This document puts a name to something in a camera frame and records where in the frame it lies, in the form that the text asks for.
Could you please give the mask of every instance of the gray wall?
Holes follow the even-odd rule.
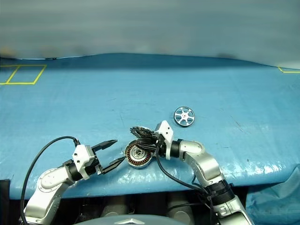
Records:
[[[300,68],[299,0],[0,0],[0,55],[157,53]]]

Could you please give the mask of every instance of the blue table surface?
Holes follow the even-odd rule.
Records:
[[[0,85],[0,179],[11,179],[19,199],[25,174],[50,140],[72,135],[94,145],[118,139],[97,153],[103,166],[123,154],[133,126],[154,128],[167,120],[174,137],[202,142],[228,182],[256,185],[285,181],[300,161],[300,74],[282,73],[240,60],[140,54],[103,54],[58,60],[1,60],[0,83],[15,67],[46,64],[35,85]],[[10,82],[32,82],[41,67],[20,67]],[[195,112],[195,123],[173,121],[179,106]],[[40,157],[27,187],[71,158],[74,145],[61,141]],[[177,159],[164,167],[190,182],[193,171]],[[155,160],[137,170],[125,161],[106,175],[93,175],[64,197],[184,190]]]

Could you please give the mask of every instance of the small wheel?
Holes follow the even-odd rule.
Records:
[[[190,108],[182,106],[175,110],[174,120],[179,126],[188,127],[195,121],[195,114]]]

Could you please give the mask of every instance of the robotic arm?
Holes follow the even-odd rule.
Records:
[[[179,158],[189,164],[200,185],[207,193],[210,210],[217,217],[217,225],[253,225],[239,198],[234,195],[224,175],[221,173],[217,161],[205,151],[199,142],[178,139],[173,140],[173,130],[167,121],[162,121],[154,131],[157,140],[155,144],[141,140],[137,146],[143,150],[154,151],[159,147],[159,155],[166,159]]]
[[[59,168],[44,172],[37,181],[37,188],[24,210],[28,224],[49,225],[59,207],[60,199],[65,190],[78,180],[87,180],[90,175],[105,174],[116,168],[124,157],[118,158],[103,168],[96,156],[96,151],[106,149],[116,140],[102,142],[90,147],[79,144],[70,159]]]

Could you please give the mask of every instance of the black wire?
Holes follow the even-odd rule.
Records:
[[[184,207],[184,206],[196,206],[196,205],[203,205],[202,202],[196,202],[196,203],[185,203],[185,204],[179,204],[179,205],[174,205],[170,208],[167,209],[167,212],[175,209],[175,208],[179,208],[179,207]]]
[[[176,177],[172,176],[171,174],[169,174],[169,173],[163,168],[163,166],[162,166],[161,163],[160,163],[158,150],[159,150],[159,145],[158,145],[158,146],[156,147],[156,149],[155,149],[156,159],[157,159],[157,163],[158,163],[158,166],[159,166],[160,170],[161,170],[167,177],[169,177],[169,178],[172,179],[173,181],[175,181],[175,182],[177,182],[177,183],[179,183],[179,184],[181,184],[181,185],[183,185],[183,186],[186,186],[186,187],[191,188],[191,189],[193,189],[193,190],[199,191],[199,192],[201,192],[201,193],[203,194],[203,189],[202,189],[202,188],[196,187],[196,186],[194,186],[194,185],[187,184],[187,183],[185,183],[185,182],[183,182],[183,181],[177,179]]]
[[[52,145],[54,142],[57,142],[59,140],[62,140],[62,139],[72,139],[75,146],[80,144],[79,141],[72,137],[72,136],[64,136],[64,137],[59,137],[59,138],[56,138],[52,141],[50,141],[47,145],[45,145],[41,151],[39,151],[39,153],[36,155],[36,157],[34,158],[34,160],[32,161],[28,171],[27,171],[27,174],[26,174],[26,177],[25,177],[25,180],[24,180],[24,184],[23,184],[23,188],[22,188],[22,193],[21,193],[21,202],[20,202],[20,215],[21,215],[21,219],[23,221],[23,224],[24,225],[28,225],[27,223],[27,220],[25,218],[25,215],[24,215],[24,199],[25,199],[25,191],[26,191],[26,187],[27,187],[27,182],[28,182],[28,179],[29,179],[29,176],[30,176],[30,173],[34,167],[34,164],[37,162],[38,158],[41,156],[41,154],[50,146]]]

